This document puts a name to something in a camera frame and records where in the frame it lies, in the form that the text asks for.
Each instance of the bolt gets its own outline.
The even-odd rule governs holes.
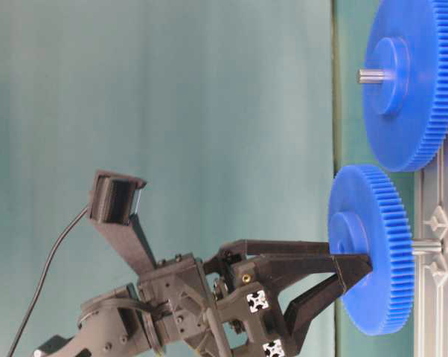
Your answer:
[[[105,346],[103,346],[103,351],[104,351],[105,353],[110,352],[111,349],[112,349],[112,344],[110,344],[109,342],[107,342],[107,343],[105,344]]]
[[[244,274],[242,276],[242,281],[244,284],[249,284],[252,280],[252,277],[249,274]]]

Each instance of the wire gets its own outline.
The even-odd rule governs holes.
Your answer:
[[[14,354],[14,351],[16,350],[17,344],[19,343],[19,339],[22,336],[22,333],[24,332],[25,325],[29,321],[29,317],[31,316],[32,310],[36,305],[37,300],[39,299],[40,292],[42,291],[42,287],[44,286],[45,277],[47,276],[48,269],[51,266],[52,259],[54,258],[55,252],[59,248],[60,243],[64,240],[64,238],[67,236],[68,232],[71,231],[71,229],[80,221],[80,219],[85,216],[85,213],[87,212],[88,205],[85,206],[81,212],[68,224],[67,227],[63,230],[63,232],[59,235],[57,238],[57,241],[55,242],[54,246],[52,247],[50,253],[48,254],[47,260],[45,261],[44,269],[42,270],[42,275],[39,280],[39,284],[37,284],[36,292],[33,295],[32,301],[25,312],[24,318],[22,319],[21,326],[19,327],[19,330],[16,333],[16,337],[14,337],[13,343],[10,345],[9,353],[7,354],[7,357],[12,357]]]

